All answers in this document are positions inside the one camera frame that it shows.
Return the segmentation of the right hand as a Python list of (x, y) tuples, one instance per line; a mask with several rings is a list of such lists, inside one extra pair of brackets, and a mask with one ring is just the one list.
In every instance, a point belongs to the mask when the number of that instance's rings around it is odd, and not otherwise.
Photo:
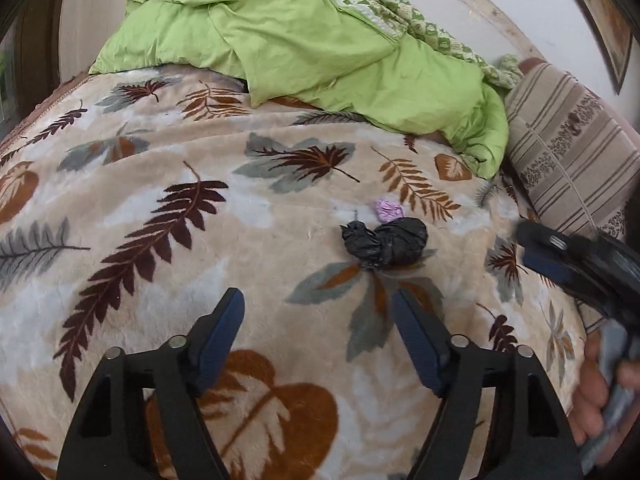
[[(608, 384), (599, 370), (600, 333), (588, 336), (584, 360), (579, 371), (578, 384), (572, 397), (572, 408), (568, 422), (577, 445), (583, 445), (588, 439), (597, 437), (603, 430), (602, 408), (608, 402)], [(617, 369), (617, 381), (624, 388), (631, 388), (636, 394), (634, 406), (612, 432), (608, 445), (602, 450), (596, 465), (603, 469), (620, 454), (620, 449), (629, 439), (631, 429), (639, 418), (639, 362), (621, 362)]]

